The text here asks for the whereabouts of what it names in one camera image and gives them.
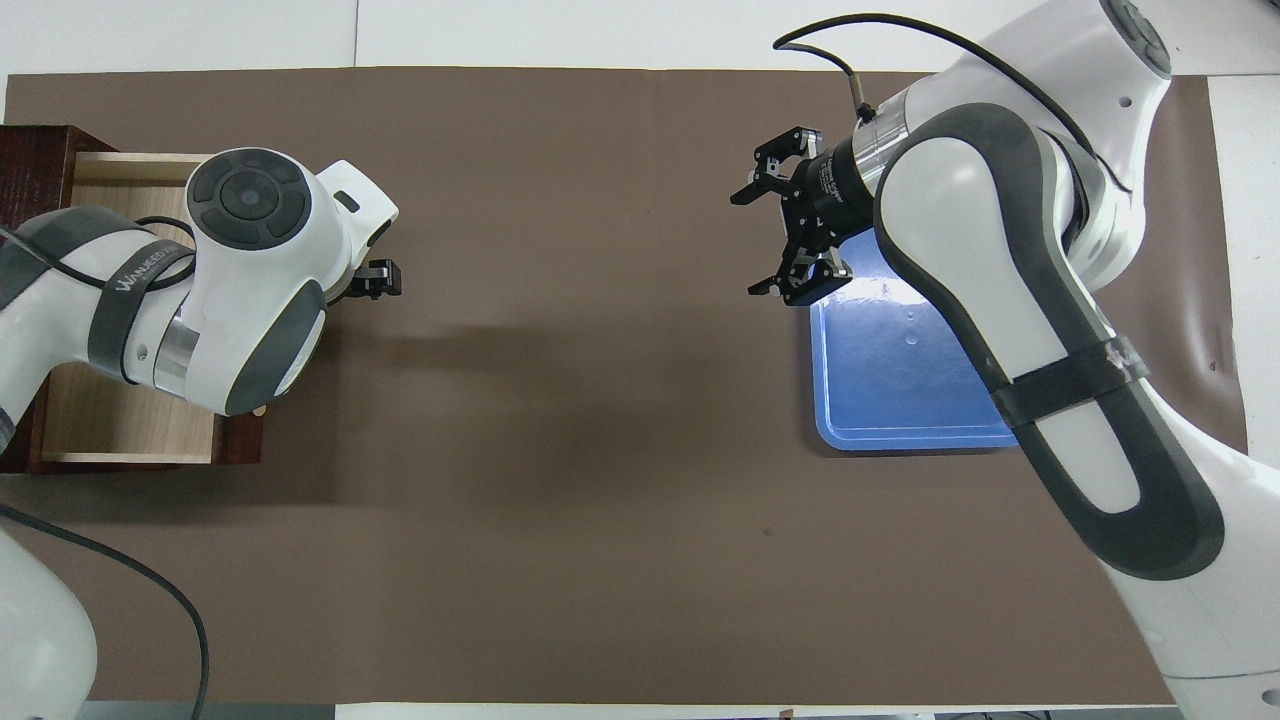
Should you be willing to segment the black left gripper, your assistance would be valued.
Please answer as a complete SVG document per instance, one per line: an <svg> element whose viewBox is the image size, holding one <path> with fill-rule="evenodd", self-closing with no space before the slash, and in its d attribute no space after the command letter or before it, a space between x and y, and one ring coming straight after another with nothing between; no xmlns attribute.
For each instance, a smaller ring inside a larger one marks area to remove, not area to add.
<svg viewBox="0 0 1280 720"><path fill-rule="evenodd" d="M367 266L357 263L348 268L328 291L329 301L355 297L381 299L401 296L403 281L399 266L389 258L371 260Z"/></svg>

